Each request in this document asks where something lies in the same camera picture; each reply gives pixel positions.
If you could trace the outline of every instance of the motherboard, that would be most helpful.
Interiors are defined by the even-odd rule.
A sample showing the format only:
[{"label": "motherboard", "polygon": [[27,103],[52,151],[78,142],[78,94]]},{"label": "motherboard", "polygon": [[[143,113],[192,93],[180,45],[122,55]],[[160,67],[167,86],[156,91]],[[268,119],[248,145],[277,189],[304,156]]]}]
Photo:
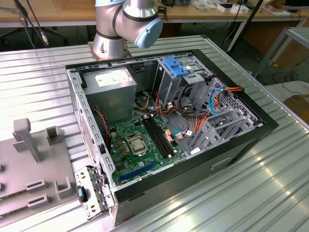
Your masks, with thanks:
[{"label": "motherboard", "polygon": [[185,157],[177,140],[160,115],[118,123],[112,134],[111,157],[116,166],[112,177],[117,185],[158,170]]}]

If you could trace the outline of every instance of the blue latch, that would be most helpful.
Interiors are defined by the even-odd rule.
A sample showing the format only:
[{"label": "blue latch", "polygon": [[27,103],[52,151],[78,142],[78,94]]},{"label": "blue latch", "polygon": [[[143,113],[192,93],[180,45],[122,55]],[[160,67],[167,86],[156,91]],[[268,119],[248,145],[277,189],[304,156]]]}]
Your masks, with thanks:
[{"label": "blue latch", "polygon": [[189,71],[185,70],[181,64],[173,57],[164,58],[164,64],[168,67],[170,71],[173,72],[175,77],[186,76],[189,74]]}]

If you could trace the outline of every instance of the yellow wire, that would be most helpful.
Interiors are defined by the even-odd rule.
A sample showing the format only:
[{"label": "yellow wire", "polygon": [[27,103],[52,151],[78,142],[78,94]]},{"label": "yellow wire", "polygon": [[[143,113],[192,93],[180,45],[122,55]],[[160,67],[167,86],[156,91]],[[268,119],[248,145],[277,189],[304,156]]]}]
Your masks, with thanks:
[{"label": "yellow wire", "polygon": [[145,110],[148,107],[150,96],[147,98],[147,102],[144,107],[140,108],[140,110]]}]

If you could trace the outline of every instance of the label on power supply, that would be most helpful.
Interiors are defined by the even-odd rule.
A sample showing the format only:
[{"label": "label on power supply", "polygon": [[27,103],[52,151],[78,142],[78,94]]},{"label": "label on power supply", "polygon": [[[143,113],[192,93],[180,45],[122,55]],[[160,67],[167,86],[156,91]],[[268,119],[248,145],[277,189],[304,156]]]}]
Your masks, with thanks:
[{"label": "label on power supply", "polygon": [[128,77],[126,71],[115,70],[113,72],[97,75],[96,81],[98,83],[98,86],[103,87],[132,81],[132,79]]}]

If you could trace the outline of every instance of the ram slot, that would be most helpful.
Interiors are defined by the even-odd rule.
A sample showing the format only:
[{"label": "ram slot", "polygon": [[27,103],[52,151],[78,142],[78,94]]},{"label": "ram slot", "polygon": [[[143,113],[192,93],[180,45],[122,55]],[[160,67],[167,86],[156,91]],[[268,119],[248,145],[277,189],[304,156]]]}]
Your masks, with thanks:
[{"label": "ram slot", "polygon": [[157,124],[154,122],[153,119],[145,119],[143,120],[143,124],[148,131],[150,137],[152,138],[154,144],[159,149],[161,155],[163,158],[168,158],[169,155],[172,156],[173,150],[169,146],[169,143],[167,142],[164,135],[161,133],[161,130],[157,126]]}]

